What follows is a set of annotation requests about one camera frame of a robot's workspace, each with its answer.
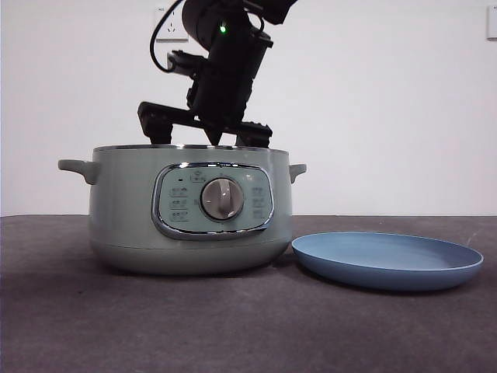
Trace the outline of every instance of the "wall socket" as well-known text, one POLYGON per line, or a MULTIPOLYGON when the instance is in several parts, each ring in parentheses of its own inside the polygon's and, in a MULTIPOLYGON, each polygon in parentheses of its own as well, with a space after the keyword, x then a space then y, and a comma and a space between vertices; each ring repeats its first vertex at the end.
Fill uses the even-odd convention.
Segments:
MULTIPOLYGON (((164 14, 168 11, 169 7, 174 3, 174 1, 164 2, 163 4, 157 6, 154 10, 154 27, 156 27, 159 21, 162 19, 164 14)), ((184 42, 188 41, 188 33, 183 27, 182 21, 182 11, 183 2, 179 4, 174 12, 169 16, 161 30, 159 31, 157 38, 158 42, 184 42)))

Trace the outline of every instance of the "pot rim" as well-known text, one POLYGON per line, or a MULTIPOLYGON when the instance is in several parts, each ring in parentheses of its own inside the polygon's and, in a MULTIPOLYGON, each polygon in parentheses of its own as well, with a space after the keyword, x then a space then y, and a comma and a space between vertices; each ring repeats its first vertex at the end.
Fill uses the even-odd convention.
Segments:
POLYGON ((199 150, 231 150, 231 151, 249 151, 249 152, 279 152, 288 154, 287 151, 279 149, 269 149, 269 148, 254 148, 248 146, 225 146, 225 145, 111 145, 111 146, 99 146, 94 148, 94 152, 103 152, 108 150, 133 150, 133 149, 199 149, 199 150))

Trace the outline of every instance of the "silver knob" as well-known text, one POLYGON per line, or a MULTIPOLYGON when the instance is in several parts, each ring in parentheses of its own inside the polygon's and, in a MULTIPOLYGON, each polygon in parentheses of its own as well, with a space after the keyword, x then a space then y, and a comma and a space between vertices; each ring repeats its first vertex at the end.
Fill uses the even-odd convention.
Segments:
POLYGON ((212 180, 203 188, 202 207, 211 218, 233 218, 243 207, 242 189, 229 179, 212 180))

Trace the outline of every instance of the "pot base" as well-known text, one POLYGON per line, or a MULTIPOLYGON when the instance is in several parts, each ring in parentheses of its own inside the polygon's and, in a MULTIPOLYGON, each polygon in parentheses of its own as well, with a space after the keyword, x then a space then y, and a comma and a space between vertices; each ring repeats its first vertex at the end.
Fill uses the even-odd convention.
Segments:
POLYGON ((98 258, 113 267, 165 275, 221 274, 257 267, 276 259, 288 244, 283 240, 208 249, 145 249, 91 241, 98 258))

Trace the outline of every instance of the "light switch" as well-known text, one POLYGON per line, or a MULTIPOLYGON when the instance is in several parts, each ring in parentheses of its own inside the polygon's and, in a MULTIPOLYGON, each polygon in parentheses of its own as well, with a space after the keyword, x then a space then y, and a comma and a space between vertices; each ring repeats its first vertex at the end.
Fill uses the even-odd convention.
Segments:
POLYGON ((497 40, 497 4, 488 6, 487 38, 497 40))
MULTIPOLYGON (((159 21, 162 19, 164 14, 168 11, 169 7, 174 3, 174 1, 164 2, 164 5, 157 6, 154 11, 155 23, 154 27, 157 26, 159 21)), ((165 21, 161 30, 159 31, 156 40, 157 41, 188 41, 188 33, 183 26, 182 21, 182 11, 183 3, 179 4, 172 14, 165 21)))

